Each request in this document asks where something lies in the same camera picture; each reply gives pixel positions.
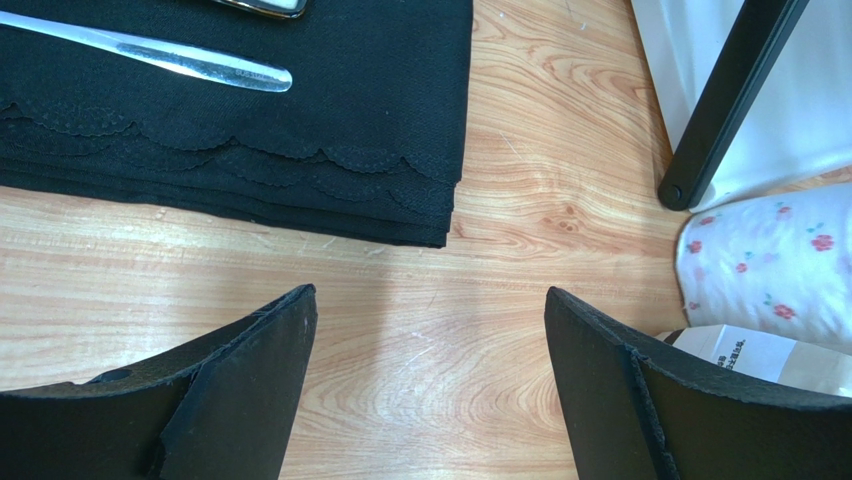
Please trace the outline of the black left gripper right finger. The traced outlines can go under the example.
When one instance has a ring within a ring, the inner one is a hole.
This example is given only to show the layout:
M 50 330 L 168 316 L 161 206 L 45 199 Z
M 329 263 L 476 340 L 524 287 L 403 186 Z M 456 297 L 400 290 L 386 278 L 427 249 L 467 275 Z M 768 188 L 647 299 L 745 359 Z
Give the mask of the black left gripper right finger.
M 847 479 L 851 402 L 713 365 L 557 287 L 549 355 L 582 479 Z

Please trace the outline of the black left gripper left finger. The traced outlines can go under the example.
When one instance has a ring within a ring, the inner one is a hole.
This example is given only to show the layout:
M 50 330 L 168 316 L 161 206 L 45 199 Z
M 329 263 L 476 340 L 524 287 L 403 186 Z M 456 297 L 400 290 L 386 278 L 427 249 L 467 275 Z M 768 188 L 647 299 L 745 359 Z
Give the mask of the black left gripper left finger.
M 275 479 L 314 344 L 313 285 L 94 379 L 1 395 L 5 479 Z

